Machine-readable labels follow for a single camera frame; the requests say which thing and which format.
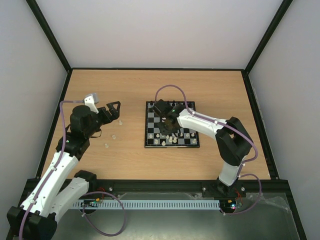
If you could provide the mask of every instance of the robotic arm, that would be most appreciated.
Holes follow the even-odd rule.
[[[229,125],[251,140],[239,119],[235,117],[229,120],[218,119],[196,111],[190,113],[184,103],[171,106],[162,99],[157,101],[152,109],[162,120],[158,126],[163,135],[171,135],[177,133],[180,128],[188,128],[216,140],[220,156],[224,160],[222,171],[218,177],[218,190],[223,195],[227,194],[238,179],[242,161],[252,146],[237,133],[215,122]]]
[[[84,98],[84,105],[76,106],[72,110],[70,125],[67,127],[70,127],[70,132],[66,133],[65,148],[60,162],[56,165],[63,148],[63,138],[59,140],[57,152],[36,188],[20,207],[12,206],[8,211],[7,219],[15,235],[20,235],[19,230],[23,223],[24,239],[50,240],[55,234],[59,220],[72,203],[88,191],[96,190],[97,175],[81,170],[59,193],[69,173],[89,147],[90,138],[101,130],[102,125],[109,124],[119,117],[119,101],[108,103],[108,110],[105,107],[96,108],[95,104],[98,101],[95,93],[89,94]]]

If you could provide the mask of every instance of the chessboard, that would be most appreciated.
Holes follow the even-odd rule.
[[[168,101],[171,106],[175,104],[185,104],[183,101]],[[188,101],[188,106],[196,110],[194,101]],[[160,117],[152,111],[154,101],[147,101],[145,105],[145,148],[199,148],[199,133],[189,128],[180,128],[178,133],[172,135],[162,135],[158,128]]]

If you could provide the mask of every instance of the white wall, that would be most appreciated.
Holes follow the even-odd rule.
[[[24,0],[0,2],[0,239],[34,178],[66,71]]]
[[[37,0],[72,67],[245,68],[282,0]]]
[[[307,238],[319,239],[320,1],[295,0],[250,78],[277,169]]]

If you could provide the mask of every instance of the wooden tabletop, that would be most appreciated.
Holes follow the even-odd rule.
[[[68,178],[79,170],[86,170],[97,174],[99,179],[217,179],[224,161],[217,143],[204,134],[199,134],[200,148],[144,148],[146,101],[154,100],[156,91],[167,84],[181,87],[187,100],[195,101],[199,113],[240,119],[259,152],[258,159],[247,163],[242,174],[254,173],[261,179],[270,179],[241,72],[190,70],[74,70],[64,99],[82,100],[85,95],[96,92],[100,101],[98,108],[120,101],[119,120],[123,125],[115,120],[102,126],[102,136],[90,140],[90,147]],[[183,100],[181,93],[172,87],[163,89],[158,97]],[[75,106],[73,103],[63,106],[66,125]],[[44,171],[61,136],[59,118]]]

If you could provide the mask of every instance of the black metal frame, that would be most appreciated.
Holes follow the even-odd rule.
[[[72,75],[73,70],[155,70],[155,71],[241,71],[245,89],[250,102],[252,114],[255,120],[257,131],[261,140],[261,145],[263,153],[266,159],[268,171],[271,180],[261,180],[262,189],[265,193],[285,193],[289,207],[292,211],[292,215],[296,224],[296,228],[301,240],[305,240],[306,234],[304,232],[299,214],[296,208],[295,201],[290,190],[288,181],[279,179],[279,174],[277,167],[272,155],[272,151],[268,142],[267,134],[265,131],[264,123],[258,108],[256,97],[254,95],[253,88],[249,79],[249,73],[257,62],[259,56],[266,47],[269,39],[279,25],[281,19],[288,10],[290,4],[293,0],[283,0],[278,11],[276,12],[274,18],[272,19],[269,27],[267,28],[265,34],[263,35],[259,45],[257,46],[254,54],[252,55],[248,65],[245,69],[226,69],[226,68],[129,68],[129,67],[109,67],[109,68],[95,68],[95,67],[83,67],[83,68],[71,68],[69,65],[62,49],[60,48],[53,32],[51,31],[48,22],[46,21],[44,15],[42,14],[37,2],[35,0],[26,0],[30,9],[32,10],[34,16],[38,20],[43,32],[47,36],[49,42],[51,43],[54,51],[59,57],[61,63],[63,64],[65,70],[67,71],[67,77],[63,86],[63,90],[60,96],[60,101],[62,101],[66,95],[68,84]],[[59,105],[55,111],[54,119],[49,131],[49,135],[43,150],[43,154],[36,172],[36,178],[28,179],[23,190],[20,203],[26,199],[27,195],[36,187],[41,177],[46,158],[48,155],[49,147],[53,138],[53,134],[57,125],[59,117]],[[69,184],[70,180],[66,180],[62,188],[65,188]],[[226,199],[221,195],[217,195],[216,191],[213,191],[213,186],[216,184],[215,180],[98,180],[99,186],[104,186],[105,189],[112,187],[112,191],[116,194],[121,194],[125,192],[180,192],[180,193],[199,193],[201,192],[203,197],[215,197],[216,199]],[[241,187],[245,188],[246,192],[258,192],[259,185],[255,180],[239,180],[236,184],[237,189]],[[12,240],[12,232],[9,231],[6,240]]]

